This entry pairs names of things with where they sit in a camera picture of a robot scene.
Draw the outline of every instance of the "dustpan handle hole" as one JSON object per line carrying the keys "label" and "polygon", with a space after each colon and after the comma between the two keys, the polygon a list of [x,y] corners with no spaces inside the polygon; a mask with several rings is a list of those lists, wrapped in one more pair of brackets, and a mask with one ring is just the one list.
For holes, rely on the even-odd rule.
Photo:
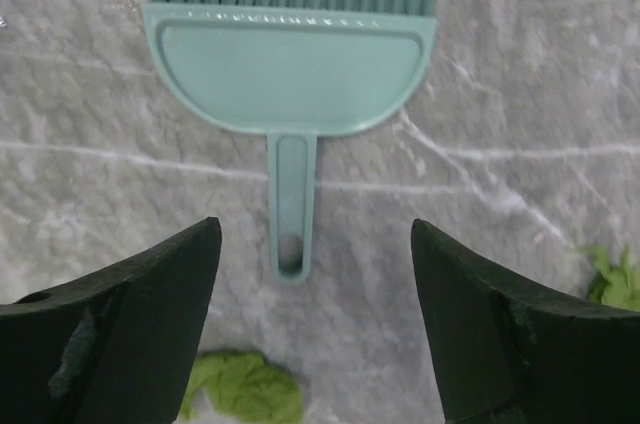
{"label": "dustpan handle hole", "polygon": [[304,257],[304,241],[297,234],[285,234],[278,241],[278,266],[285,275],[296,275],[302,272]]}

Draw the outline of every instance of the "small dark object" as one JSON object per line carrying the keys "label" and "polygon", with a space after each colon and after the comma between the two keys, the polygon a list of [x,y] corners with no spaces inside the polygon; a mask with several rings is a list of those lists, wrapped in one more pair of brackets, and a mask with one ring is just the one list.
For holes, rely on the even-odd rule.
{"label": "small dark object", "polygon": [[448,424],[638,421],[640,314],[546,288],[424,221],[412,249]]}
{"label": "small dark object", "polygon": [[220,256],[217,219],[0,306],[0,409],[12,424],[169,424]]}

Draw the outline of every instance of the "marble countertop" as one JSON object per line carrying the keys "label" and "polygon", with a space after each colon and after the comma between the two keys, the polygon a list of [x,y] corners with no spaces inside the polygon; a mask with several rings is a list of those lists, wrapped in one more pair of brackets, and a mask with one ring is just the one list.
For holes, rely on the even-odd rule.
{"label": "marble countertop", "polygon": [[306,423],[440,424],[415,218],[571,294],[591,276],[576,245],[640,252],[640,0],[439,0],[405,110],[321,143],[315,267],[299,287],[268,270],[265,139],[169,94],[144,1],[0,0],[1,302],[218,216],[203,349],[286,364]]}

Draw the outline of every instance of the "ridged dustpan surface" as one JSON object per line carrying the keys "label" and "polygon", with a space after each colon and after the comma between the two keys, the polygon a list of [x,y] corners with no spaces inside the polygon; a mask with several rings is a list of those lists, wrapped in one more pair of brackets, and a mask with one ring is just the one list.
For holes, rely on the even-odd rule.
{"label": "ridged dustpan surface", "polygon": [[[420,84],[435,0],[152,0],[143,7],[158,72],[201,118],[268,136],[271,261],[311,267],[316,146],[369,129]],[[284,259],[284,241],[299,245]]]}

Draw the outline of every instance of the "gray marble tabletop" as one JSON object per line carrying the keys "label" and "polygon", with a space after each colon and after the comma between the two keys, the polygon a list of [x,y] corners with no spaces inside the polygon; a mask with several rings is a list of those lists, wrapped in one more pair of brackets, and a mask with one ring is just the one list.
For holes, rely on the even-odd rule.
{"label": "gray marble tabletop", "polygon": [[1,302],[218,216],[202,349],[286,364],[306,423],[440,424],[413,219],[571,294],[591,272],[576,245],[640,252],[640,0],[439,0],[406,109],[321,144],[315,269],[299,287],[268,271],[265,140],[169,94],[144,1],[0,0]]}

